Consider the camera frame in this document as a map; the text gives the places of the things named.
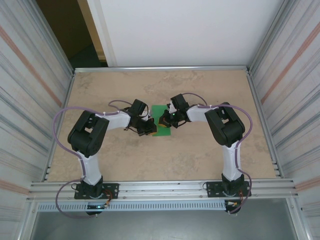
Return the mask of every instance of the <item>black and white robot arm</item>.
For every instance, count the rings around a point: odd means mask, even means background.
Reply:
[[[102,194],[103,177],[99,170],[98,151],[107,131],[116,128],[135,129],[139,136],[157,132],[154,119],[149,111],[144,111],[146,104],[135,100],[132,106],[117,112],[99,115],[84,111],[68,135],[68,143],[81,158],[83,172],[81,189],[86,196],[99,198]]]
[[[191,105],[182,94],[171,98],[159,118],[159,125],[178,128],[187,122],[207,122],[214,139],[222,146],[223,171],[222,186],[227,195],[234,195],[244,185],[244,175],[241,169],[240,145],[237,147],[237,162],[235,162],[236,145],[242,139],[245,126],[231,107],[210,107],[200,104]]]

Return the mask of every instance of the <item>metal rail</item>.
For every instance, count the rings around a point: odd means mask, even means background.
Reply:
[[[261,122],[261,126],[262,126],[262,130],[264,133],[264,137],[266,140],[266,144],[268,146],[269,152],[270,152],[270,156],[271,156],[271,160],[272,160],[272,164],[274,164],[274,162],[276,162],[276,165],[278,167],[278,169],[276,169],[274,167],[274,171],[277,177],[283,177],[282,174],[282,165],[279,163],[279,157],[278,157],[278,153],[277,153],[277,149],[276,149],[276,145],[274,144],[274,140],[272,138],[271,132],[268,128],[268,124],[266,121],[266,117],[261,105],[261,102],[259,100],[258,94],[257,94],[257,90],[255,88],[253,79],[252,79],[252,75],[249,72],[246,72],[246,78],[248,80],[249,86],[250,86],[250,90],[252,93],[252,97],[253,97],[253,101],[255,104],[255,108],[258,112],[258,116]]]
[[[208,198],[203,188],[205,182],[212,180],[189,181],[124,181],[118,182],[118,199],[113,201],[172,201],[172,200],[227,200],[230,197]],[[57,191],[64,182],[37,182],[31,185],[27,202],[54,202]],[[252,180],[251,199],[297,198],[292,179],[266,178]],[[75,190],[66,186],[59,195],[60,202],[87,202],[74,199]],[[91,199],[90,202],[101,202]]]
[[[90,67],[76,68],[74,73],[140,72],[140,71],[213,71],[247,70],[245,65],[210,65],[210,66],[128,66],[128,67]]]

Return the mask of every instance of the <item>metal panel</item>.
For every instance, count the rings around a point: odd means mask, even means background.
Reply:
[[[302,208],[299,209],[297,199],[287,198],[286,203],[290,211],[291,219],[296,231],[296,235],[299,240],[312,239],[311,232],[308,224],[306,223],[306,218],[302,214]]]
[[[249,200],[238,216],[215,210],[110,211],[77,220],[40,212],[31,239],[296,240],[297,236],[285,199],[257,199]]]
[[[72,90],[72,87],[74,85],[74,81],[75,81],[75,76],[73,76],[71,81],[70,81],[70,85],[69,85],[68,90],[66,92],[65,100],[64,100],[61,108],[65,108],[68,105],[69,98],[70,98],[70,95],[71,95],[71,90]],[[61,126],[62,126],[64,117],[65,117],[65,113],[66,112],[63,112],[60,115],[60,117],[58,118],[58,122],[56,123],[56,135],[57,135],[57,137],[59,137],[59,133],[60,133],[60,130],[61,130]],[[43,174],[42,174],[42,181],[47,180],[48,168],[50,168],[52,160],[54,159],[56,147],[57,147],[57,142],[55,141],[54,138],[52,138],[52,144],[51,144],[50,152],[49,152],[49,155],[48,155],[47,166],[44,169]]]
[[[282,176],[293,178],[299,193],[303,211],[292,218],[305,217],[316,238],[320,234],[320,1],[290,4],[250,71]]]
[[[105,202],[61,202],[59,207],[64,212],[96,212],[90,206],[101,206]],[[182,211],[182,210],[226,210],[224,200],[186,200],[186,201],[111,201],[104,212],[123,211]],[[38,212],[58,212],[55,202],[41,202]]]
[[[6,240],[19,239],[32,220],[26,195],[31,182],[43,179],[52,118],[73,70],[34,0],[0,1],[0,49],[0,239]]]
[[[31,237],[35,225],[39,203],[27,202],[24,206],[24,217],[20,222],[19,229],[16,232],[17,240],[28,240]]]

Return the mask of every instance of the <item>marble tabletop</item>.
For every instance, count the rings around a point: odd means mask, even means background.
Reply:
[[[108,102],[139,99],[149,106],[165,105],[179,93],[193,92],[211,104],[229,102],[245,109],[253,119],[253,130],[241,145],[241,166],[253,178],[274,178],[271,157],[244,71],[136,71],[82,72],[75,75],[68,106],[83,106],[112,112]],[[201,103],[185,96],[189,104]],[[117,104],[120,108],[125,103]],[[246,129],[249,120],[237,111]],[[69,110],[59,134],[71,147],[67,136],[81,110]],[[173,181],[220,179],[222,148],[205,122],[191,122],[171,129],[170,136],[138,136],[132,131],[108,131],[98,153],[105,181]],[[77,158],[56,147],[48,181],[69,181],[81,177]]]

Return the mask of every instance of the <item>green object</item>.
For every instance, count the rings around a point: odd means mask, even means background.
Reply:
[[[170,127],[163,127],[159,126],[159,118],[164,114],[165,110],[167,110],[168,107],[166,105],[152,105],[152,117],[154,118],[154,123],[156,125],[157,133],[153,134],[154,137],[159,136],[170,136],[171,135],[171,129]]]

